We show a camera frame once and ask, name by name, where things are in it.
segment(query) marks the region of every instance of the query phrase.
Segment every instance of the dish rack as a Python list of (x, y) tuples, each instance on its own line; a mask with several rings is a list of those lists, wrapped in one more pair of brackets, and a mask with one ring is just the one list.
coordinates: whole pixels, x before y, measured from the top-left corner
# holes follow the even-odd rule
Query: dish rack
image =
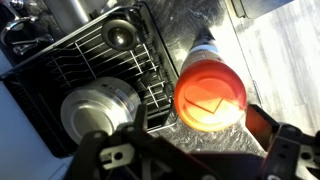
[[(146, 42), (130, 51), (116, 51), (101, 38), (110, 15), (130, 9), (143, 24)], [(6, 86), (56, 157), (72, 154), (77, 145), (60, 120), (64, 98), (90, 81), (112, 76), (129, 83), (148, 106), (148, 130), (173, 125), (177, 114), (173, 90), (177, 72), (144, 3), (117, 7), (61, 39), (2, 75)], [(147, 87), (137, 85), (151, 77)]]

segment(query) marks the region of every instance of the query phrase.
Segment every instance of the wire dish rack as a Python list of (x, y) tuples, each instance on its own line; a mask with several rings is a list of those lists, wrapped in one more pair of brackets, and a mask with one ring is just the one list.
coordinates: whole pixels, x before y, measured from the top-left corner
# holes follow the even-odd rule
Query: wire dish rack
[[(127, 9), (140, 18), (146, 42), (130, 51), (116, 51), (103, 41), (102, 25), (111, 15), (123, 18), (122, 12)], [(148, 106), (149, 131), (176, 122), (173, 90), (178, 75), (143, 3), (107, 12), (2, 75), (56, 157), (68, 156), (77, 147), (61, 123), (62, 101), (74, 89), (106, 76), (122, 79), (135, 88), (142, 103)], [(143, 77), (148, 77), (148, 86), (139, 86)]]

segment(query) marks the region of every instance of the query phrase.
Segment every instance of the stainless steel pot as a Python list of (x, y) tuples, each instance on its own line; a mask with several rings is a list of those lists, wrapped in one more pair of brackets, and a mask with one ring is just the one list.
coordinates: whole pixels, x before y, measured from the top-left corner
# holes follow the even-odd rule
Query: stainless steel pot
[(140, 98), (129, 84), (103, 77), (70, 93), (62, 103), (61, 119), (79, 144), (87, 132), (104, 130), (111, 135), (120, 124), (133, 122), (139, 104)]

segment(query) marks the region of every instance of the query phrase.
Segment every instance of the countertop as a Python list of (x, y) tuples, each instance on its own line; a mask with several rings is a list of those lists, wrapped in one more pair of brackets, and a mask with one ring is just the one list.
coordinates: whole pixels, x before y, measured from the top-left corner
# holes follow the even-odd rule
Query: countertop
[[(178, 71), (196, 36), (209, 29), (219, 54), (241, 78), (248, 103), (259, 104), (246, 61), (224, 0), (147, 0), (169, 54)], [(189, 128), (180, 119), (173, 127), (153, 133), (163, 136), (180, 149), (190, 151), (242, 151), (263, 155), (258, 142), (244, 126), (245, 117), (232, 127), (213, 133)]]

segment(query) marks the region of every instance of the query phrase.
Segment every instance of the cooking pot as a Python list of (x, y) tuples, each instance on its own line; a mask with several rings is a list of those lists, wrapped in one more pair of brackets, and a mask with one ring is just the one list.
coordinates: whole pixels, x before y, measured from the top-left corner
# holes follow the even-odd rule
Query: cooking pot
[(104, 130), (111, 135), (120, 124), (133, 122), (139, 104), (140, 98), (129, 84), (103, 77), (65, 98), (61, 120), (69, 136), (79, 144), (87, 132)]

